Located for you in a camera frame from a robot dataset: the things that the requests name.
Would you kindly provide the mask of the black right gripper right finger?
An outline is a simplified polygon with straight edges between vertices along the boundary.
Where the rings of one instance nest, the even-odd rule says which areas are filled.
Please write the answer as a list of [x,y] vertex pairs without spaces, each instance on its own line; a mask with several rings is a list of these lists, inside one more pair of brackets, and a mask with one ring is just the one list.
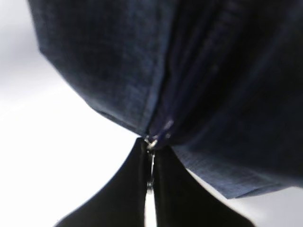
[[155,152],[154,193],[159,227],[252,227],[185,169],[170,147]]

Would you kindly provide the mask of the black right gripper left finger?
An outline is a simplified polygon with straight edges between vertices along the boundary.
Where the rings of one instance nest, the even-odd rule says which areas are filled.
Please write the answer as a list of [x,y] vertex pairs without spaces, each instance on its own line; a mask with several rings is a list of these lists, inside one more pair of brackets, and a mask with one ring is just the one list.
[[137,138],[112,179],[92,198],[58,223],[58,227],[143,227],[150,178],[147,144]]

